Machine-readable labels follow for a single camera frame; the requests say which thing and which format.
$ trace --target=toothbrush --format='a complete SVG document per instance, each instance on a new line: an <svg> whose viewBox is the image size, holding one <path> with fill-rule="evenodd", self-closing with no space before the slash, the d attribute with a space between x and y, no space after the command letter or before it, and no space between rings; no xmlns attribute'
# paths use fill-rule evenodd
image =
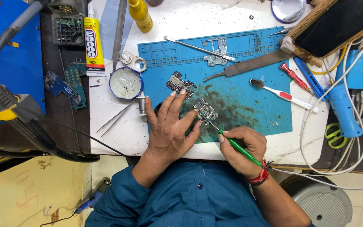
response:
<svg viewBox="0 0 363 227"><path fill-rule="evenodd" d="M264 88L265 90L269 90L272 93L276 94L277 96L279 96L279 97L281 97L281 98L283 98L283 99L285 99L287 101L293 102L296 105L305 107L308 110L312 110L315 113L318 113L320 111L320 109L318 107L313 108L312 104L307 103L305 101L302 101L300 99L297 99L297 98L293 97L292 95L290 95L290 94L288 94L286 92L283 92L282 90L274 90L272 88L269 88L269 87L265 86L263 81L261 81L261 80L251 79L250 83L253 84L254 86L258 87L258 88Z"/></svg>

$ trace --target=yellow glue tube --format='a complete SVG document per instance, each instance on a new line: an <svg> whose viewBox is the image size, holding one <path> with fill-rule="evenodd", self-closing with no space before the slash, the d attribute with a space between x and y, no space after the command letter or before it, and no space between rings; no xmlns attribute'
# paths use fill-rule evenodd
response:
<svg viewBox="0 0 363 227"><path fill-rule="evenodd" d="M95 18L92 3L88 4L88 17L83 19L83 26L85 28L86 75L106 76L99 35L99 20Z"/></svg>

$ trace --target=yellow bottle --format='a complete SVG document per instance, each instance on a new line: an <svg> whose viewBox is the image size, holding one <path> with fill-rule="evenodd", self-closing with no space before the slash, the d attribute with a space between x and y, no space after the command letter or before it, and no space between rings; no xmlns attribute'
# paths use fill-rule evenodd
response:
<svg viewBox="0 0 363 227"><path fill-rule="evenodd" d="M148 8L143 0L128 0L128 11L137 23L138 28L147 33L152 29L153 22L148 13Z"/></svg>

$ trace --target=blue shirt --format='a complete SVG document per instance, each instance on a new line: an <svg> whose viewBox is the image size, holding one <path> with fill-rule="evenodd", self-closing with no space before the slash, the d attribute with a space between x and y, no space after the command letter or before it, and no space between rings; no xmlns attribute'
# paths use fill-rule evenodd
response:
<svg viewBox="0 0 363 227"><path fill-rule="evenodd" d="M113 175L85 227L270 226L249 183L230 165L176 162L149 189L135 180L132 168Z"/></svg>

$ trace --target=green soldering iron handle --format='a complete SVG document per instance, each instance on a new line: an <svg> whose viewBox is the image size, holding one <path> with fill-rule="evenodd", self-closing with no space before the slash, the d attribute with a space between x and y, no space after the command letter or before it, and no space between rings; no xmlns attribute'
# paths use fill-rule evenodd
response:
<svg viewBox="0 0 363 227"><path fill-rule="evenodd" d="M224 131L222 129L219 129L218 134L223 133ZM232 146L234 146L236 149L238 149L244 156L249 158L250 161L254 162L258 166L262 166L262 164L253 157L252 154L250 154L248 151L245 150L245 148L241 147L234 139L227 138Z"/></svg>

